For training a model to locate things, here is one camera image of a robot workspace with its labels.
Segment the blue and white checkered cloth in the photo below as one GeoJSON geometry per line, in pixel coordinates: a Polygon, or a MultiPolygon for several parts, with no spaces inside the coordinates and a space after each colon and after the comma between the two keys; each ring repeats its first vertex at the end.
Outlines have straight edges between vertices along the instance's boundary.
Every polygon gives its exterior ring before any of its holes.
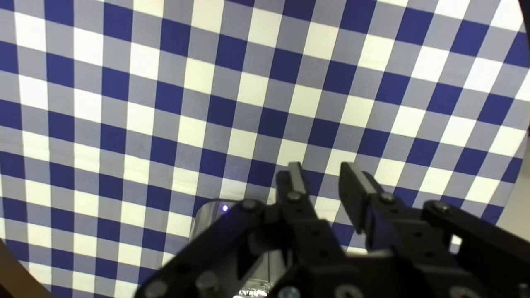
{"type": "Polygon", "coordinates": [[[55,296],[131,296],[290,160],[345,246],[342,160],[498,222],[529,54],[517,0],[0,0],[0,238],[55,296]]]}

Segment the gingham fabric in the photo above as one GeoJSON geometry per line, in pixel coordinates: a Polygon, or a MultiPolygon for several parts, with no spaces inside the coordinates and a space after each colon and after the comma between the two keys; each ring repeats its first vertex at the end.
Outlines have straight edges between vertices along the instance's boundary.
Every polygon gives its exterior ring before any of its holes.
{"type": "Polygon", "coordinates": [[[0,238],[55,296],[131,296],[208,200],[342,160],[496,222],[530,116],[517,0],[0,0],[0,238]]]}

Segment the screw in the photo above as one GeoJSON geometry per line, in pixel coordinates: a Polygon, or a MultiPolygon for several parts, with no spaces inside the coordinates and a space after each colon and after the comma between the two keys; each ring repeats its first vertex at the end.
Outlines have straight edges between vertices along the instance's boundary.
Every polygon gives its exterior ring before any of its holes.
{"type": "Polygon", "coordinates": [[[168,293],[168,284],[163,279],[155,279],[146,286],[146,298],[161,298],[168,293]]]}
{"type": "Polygon", "coordinates": [[[461,284],[451,286],[449,296],[451,298],[481,298],[478,291],[461,284]]]}
{"type": "Polygon", "coordinates": [[[340,284],[335,288],[335,298],[363,298],[363,291],[355,284],[340,284]]]}
{"type": "Polygon", "coordinates": [[[256,207],[259,207],[259,203],[256,200],[244,200],[246,210],[254,210],[256,207]]]}
{"type": "Polygon", "coordinates": [[[279,291],[279,298],[300,298],[300,289],[295,286],[286,286],[279,291]]]}
{"type": "Polygon", "coordinates": [[[395,197],[393,197],[392,193],[388,193],[388,192],[383,192],[383,193],[380,195],[380,198],[382,198],[383,202],[387,202],[387,203],[393,203],[393,202],[395,202],[395,197]]]}
{"type": "Polygon", "coordinates": [[[300,192],[289,192],[287,198],[292,200],[292,202],[297,202],[297,200],[302,198],[302,193],[300,192]]]}

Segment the white square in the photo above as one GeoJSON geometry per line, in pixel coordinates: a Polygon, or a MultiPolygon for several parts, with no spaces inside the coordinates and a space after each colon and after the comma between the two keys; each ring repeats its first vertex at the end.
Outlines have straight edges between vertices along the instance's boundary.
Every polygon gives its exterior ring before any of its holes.
{"type": "Polygon", "coordinates": [[[219,197],[231,198],[231,200],[233,198],[239,200],[239,198],[246,198],[246,190],[247,190],[247,183],[246,182],[233,180],[233,179],[223,179],[219,197]]]}
{"type": "Polygon", "coordinates": [[[32,245],[52,248],[52,228],[44,225],[27,223],[29,238],[32,238],[32,245]]]}
{"type": "Polygon", "coordinates": [[[206,122],[201,119],[181,116],[180,121],[180,142],[204,147],[206,122]]]}
{"type": "Polygon", "coordinates": [[[413,78],[426,79],[426,81],[440,81],[449,51],[421,46],[420,56],[415,64],[413,78]]]}
{"type": "Polygon", "coordinates": [[[267,94],[269,78],[252,73],[242,73],[239,81],[237,101],[252,106],[264,106],[267,94]]]}
{"type": "Polygon", "coordinates": [[[74,144],[74,165],[88,172],[100,172],[100,147],[90,147],[85,144],[74,144]]]}
{"type": "Polygon", "coordinates": [[[501,155],[516,155],[519,145],[526,140],[527,130],[501,126],[489,152],[501,155]]]}
{"type": "Polygon", "coordinates": [[[319,111],[322,89],[297,84],[289,112],[305,117],[315,117],[319,111]]]}
{"type": "Polygon", "coordinates": [[[224,0],[194,0],[193,26],[221,31],[224,0]]]}
{"type": "Polygon", "coordinates": [[[401,179],[403,167],[401,160],[382,159],[375,177],[380,183],[395,187],[401,179]]]}
{"type": "Polygon", "coordinates": [[[50,160],[50,139],[42,134],[22,130],[24,155],[39,160],[50,160]]]}
{"type": "Polygon", "coordinates": [[[453,172],[445,169],[430,167],[420,190],[443,195],[451,180],[453,172]]]}
{"type": "Polygon", "coordinates": [[[395,39],[382,38],[377,34],[367,34],[358,64],[362,68],[385,71],[388,59],[392,58],[393,48],[395,39]]]}
{"type": "Polygon", "coordinates": [[[489,203],[499,187],[499,179],[489,179],[478,175],[471,185],[466,200],[489,203]]]}
{"type": "Polygon", "coordinates": [[[143,248],[130,243],[120,243],[118,261],[140,266],[143,261],[143,248]]]}
{"type": "Polygon", "coordinates": [[[451,18],[463,20],[466,16],[469,0],[453,1],[453,0],[438,0],[436,15],[446,15],[451,18]]]}
{"type": "Polygon", "coordinates": [[[131,202],[122,202],[122,222],[128,225],[145,227],[146,220],[146,207],[131,203],[131,202]]]}
{"type": "Polygon", "coordinates": [[[173,172],[173,190],[189,195],[198,193],[199,172],[176,167],[173,172]]]}
{"type": "Polygon", "coordinates": [[[102,94],[74,89],[74,114],[80,119],[102,122],[102,94]]]}
{"type": "Polygon", "coordinates": [[[211,94],[216,66],[199,59],[186,59],[184,87],[211,94]]]}
{"type": "Polygon", "coordinates": [[[123,279],[115,281],[115,296],[135,296],[138,283],[128,283],[123,279]]]}
{"type": "Polygon", "coordinates": [[[135,0],[135,10],[155,16],[165,16],[166,0],[135,0]]]}
{"type": "Polygon", "coordinates": [[[42,284],[52,284],[52,266],[40,263],[29,263],[29,271],[32,271],[34,278],[42,284]]]}
{"type": "Polygon", "coordinates": [[[150,106],[128,102],[128,129],[140,134],[153,134],[155,109],[150,106]]]}
{"type": "Polygon", "coordinates": [[[47,51],[47,21],[44,18],[16,11],[16,26],[19,46],[47,51]]]}
{"type": "Polygon", "coordinates": [[[158,79],[160,58],[161,51],[158,48],[131,43],[130,71],[136,76],[158,79]]]}
{"type": "Polygon", "coordinates": [[[254,8],[249,28],[249,41],[276,48],[281,25],[282,15],[254,8]]]}
{"type": "Polygon", "coordinates": [[[50,183],[42,183],[37,180],[25,180],[27,182],[27,202],[35,205],[52,205],[52,188],[50,183]]]}
{"type": "Polygon", "coordinates": [[[425,116],[425,109],[400,106],[398,116],[393,124],[393,134],[416,137],[425,116]]]}
{"type": "Polygon", "coordinates": [[[72,271],[74,288],[78,291],[95,293],[97,276],[83,271],[72,271]]]}
{"type": "Polygon", "coordinates": [[[329,197],[317,197],[315,210],[320,218],[335,222],[342,202],[329,197]]]}
{"type": "Polygon", "coordinates": [[[140,159],[136,155],[125,157],[125,179],[127,180],[150,183],[150,169],[151,169],[151,160],[148,160],[148,159],[140,159]]]}
{"type": "Polygon", "coordinates": [[[373,106],[373,99],[348,96],[342,122],[348,126],[367,127],[373,106]]]}
{"type": "Polygon", "coordinates": [[[74,192],[74,210],[77,213],[98,217],[100,213],[100,197],[88,192],[74,192]]]}
{"type": "Polygon", "coordinates": [[[74,58],[90,64],[103,64],[103,34],[74,28],[74,58]]]}
{"type": "Polygon", "coordinates": [[[193,218],[183,213],[168,213],[168,228],[166,231],[171,235],[189,236],[193,227],[193,218]]]}
{"type": "Polygon", "coordinates": [[[256,140],[256,132],[231,129],[229,154],[244,159],[252,159],[256,140]]]}
{"type": "Polygon", "coordinates": [[[98,238],[83,233],[74,233],[74,251],[87,256],[98,255],[98,238]]]}
{"type": "Polygon", "coordinates": [[[332,59],[337,34],[337,26],[312,21],[309,38],[305,39],[304,54],[332,59]]]}
{"type": "Polygon", "coordinates": [[[483,92],[491,92],[496,84],[496,79],[499,76],[501,68],[502,68],[501,61],[476,58],[476,61],[469,71],[469,76],[466,79],[464,87],[483,91],[483,92]]]}
{"type": "Polygon", "coordinates": [[[441,142],[464,147],[474,127],[476,121],[451,116],[441,142]]]}
{"type": "Polygon", "coordinates": [[[526,81],[521,84],[516,97],[521,101],[530,101],[530,71],[527,73],[526,81]]]}
{"type": "Polygon", "coordinates": [[[289,162],[304,162],[307,147],[305,142],[282,139],[277,164],[287,165],[289,162]]]}
{"type": "Polygon", "coordinates": [[[334,149],[329,159],[327,174],[339,175],[342,172],[342,162],[355,162],[357,152],[334,149]]]}
{"type": "Polygon", "coordinates": [[[524,26],[524,13],[517,0],[499,1],[493,26],[519,31],[524,26]]]}
{"type": "Polygon", "coordinates": [[[30,76],[19,76],[21,102],[49,111],[49,82],[30,76]]]}

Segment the blue square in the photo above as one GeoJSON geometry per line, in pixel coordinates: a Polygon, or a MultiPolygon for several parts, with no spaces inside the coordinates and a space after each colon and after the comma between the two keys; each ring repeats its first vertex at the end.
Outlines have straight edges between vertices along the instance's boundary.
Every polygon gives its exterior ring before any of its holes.
{"type": "Polygon", "coordinates": [[[249,182],[271,187],[276,177],[277,167],[269,162],[252,160],[251,170],[249,170],[249,182]]]}
{"type": "Polygon", "coordinates": [[[517,64],[522,68],[530,68],[530,46],[526,33],[519,31],[514,38],[511,51],[506,58],[506,63],[517,64]]]}
{"type": "Polygon", "coordinates": [[[216,64],[244,69],[247,41],[228,34],[219,36],[216,64]]]}
{"type": "Polygon", "coordinates": [[[209,122],[233,127],[234,114],[236,114],[236,101],[219,97],[219,96],[211,97],[209,122]]]}
{"type": "Polygon", "coordinates": [[[423,44],[430,26],[433,13],[406,8],[398,30],[398,39],[423,44]]]}
{"type": "Polygon", "coordinates": [[[14,200],[2,197],[4,202],[4,218],[11,218],[16,222],[27,222],[29,220],[29,208],[27,203],[22,200],[14,200]]]}
{"type": "Polygon", "coordinates": [[[54,268],[74,270],[74,253],[52,248],[52,265],[54,268]]]}
{"type": "Polygon", "coordinates": [[[50,183],[64,188],[75,188],[74,167],[50,162],[50,183]]]}
{"type": "Polygon", "coordinates": [[[223,177],[226,172],[228,154],[216,152],[216,150],[203,150],[201,155],[201,172],[223,177]]]}
{"type": "Polygon", "coordinates": [[[143,248],[165,251],[165,248],[166,248],[166,233],[158,231],[158,230],[145,228],[143,248]]]}
{"type": "Polygon", "coordinates": [[[484,150],[476,150],[476,149],[466,147],[461,154],[461,159],[456,165],[456,170],[469,174],[469,175],[478,175],[483,164],[484,164],[486,155],[488,155],[488,152],[484,152],[484,150]]]}
{"type": "Polygon", "coordinates": [[[100,139],[102,149],[125,154],[127,152],[127,137],[128,137],[127,129],[102,124],[102,139],[100,139]]]}
{"type": "Polygon", "coordinates": [[[304,1],[286,1],[284,5],[284,15],[302,18],[302,20],[312,20],[315,10],[315,0],[304,0],[304,1]]]}
{"type": "Polygon", "coordinates": [[[451,51],[478,56],[488,33],[488,25],[463,20],[451,51]]]}
{"type": "Polygon", "coordinates": [[[47,20],[72,26],[75,16],[74,3],[74,0],[45,1],[47,20]]]}
{"type": "Polygon", "coordinates": [[[123,198],[123,179],[100,174],[100,195],[122,200],[123,198]]]}
{"type": "Polygon", "coordinates": [[[171,203],[171,190],[150,185],[148,187],[148,207],[160,208],[160,210],[170,210],[171,203]]]}
{"type": "Polygon", "coordinates": [[[271,78],[297,82],[300,71],[302,54],[286,49],[276,49],[276,56],[272,59],[271,78]]]}
{"type": "Polygon", "coordinates": [[[0,150],[0,172],[4,175],[25,179],[25,162],[22,155],[0,150]]]}
{"type": "Polygon", "coordinates": [[[103,68],[103,89],[108,97],[128,101],[130,97],[130,73],[103,68]]]}
{"type": "Polygon", "coordinates": [[[408,91],[410,79],[395,73],[385,73],[377,99],[392,104],[401,104],[405,92],[408,91]]]}
{"type": "Polygon", "coordinates": [[[368,33],[378,1],[347,1],[342,28],[368,33]]]}
{"type": "Polygon", "coordinates": [[[74,213],[62,208],[52,208],[52,228],[75,231],[74,213]]]}
{"type": "Polygon", "coordinates": [[[463,87],[440,82],[435,87],[428,109],[441,114],[453,114],[459,102],[461,92],[463,87]]]}
{"type": "Polygon", "coordinates": [[[355,71],[357,68],[353,64],[332,61],[327,73],[325,89],[350,94],[355,71]]]}
{"type": "Polygon", "coordinates": [[[517,177],[519,177],[519,172],[521,172],[521,167],[522,167],[524,160],[519,159],[519,157],[514,157],[507,167],[507,170],[504,172],[502,175],[502,180],[504,182],[511,182],[511,183],[516,183],[517,182],[517,177]]]}
{"type": "Polygon", "coordinates": [[[131,41],[133,10],[105,3],[103,33],[113,38],[131,41]]]}
{"type": "Polygon", "coordinates": [[[163,20],[161,49],[188,56],[191,26],[173,20],[163,20]]]}
{"type": "Polygon", "coordinates": [[[408,162],[420,165],[431,165],[440,142],[431,142],[428,139],[415,139],[410,150],[408,162]]]}
{"type": "Polygon", "coordinates": [[[47,76],[50,82],[74,87],[74,59],[49,53],[47,76]]]}
{"type": "Polygon", "coordinates": [[[0,69],[7,73],[19,73],[17,44],[0,41],[0,69]]]}
{"type": "Polygon", "coordinates": [[[0,126],[22,129],[22,107],[12,101],[0,99],[0,126]]]}
{"type": "Polygon", "coordinates": [[[98,218],[98,238],[120,241],[120,222],[98,218]]]}
{"type": "Polygon", "coordinates": [[[69,114],[49,112],[50,137],[75,140],[75,119],[69,114]]]}
{"type": "Polygon", "coordinates": [[[504,210],[502,205],[486,205],[486,210],[481,218],[496,225],[501,218],[502,210],[504,210]]]}
{"type": "Polygon", "coordinates": [[[151,140],[151,160],[175,165],[178,159],[178,142],[161,137],[151,140]]]}
{"type": "Polygon", "coordinates": [[[261,127],[259,132],[272,137],[284,137],[287,112],[276,109],[262,109],[261,127]]]}
{"type": "Polygon", "coordinates": [[[16,0],[2,0],[0,8],[2,10],[16,10],[16,0]]]}
{"type": "Polygon", "coordinates": [[[352,241],[352,236],[355,231],[353,225],[334,222],[332,230],[334,230],[340,245],[350,246],[350,241],[352,241]]]}
{"type": "Polygon", "coordinates": [[[181,86],[160,81],[156,86],[156,107],[161,111],[181,114],[183,94],[184,91],[181,86]]]}
{"type": "Polygon", "coordinates": [[[340,126],[339,122],[315,119],[312,134],[310,134],[310,144],[322,145],[322,147],[334,147],[339,126],[340,126]]]}
{"type": "Polygon", "coordinates": [[[491,122],[491,124],[504,124],[504,119],[507,117],[514,99],[499,96],[499,94],[489,94],[483,111],[479,114],[479,121],[491,122]]]}
{"type": "Polygon", "coordinates": [[[118,263],[105,258],[97,258],[97,276],[117,279],[118,263]]]}
{"type": "Polygon", "coordinates": [[[365,129],[358,152],[365,155],[382,157],[387,149],[388,137],[390,132],[365,129]]]}

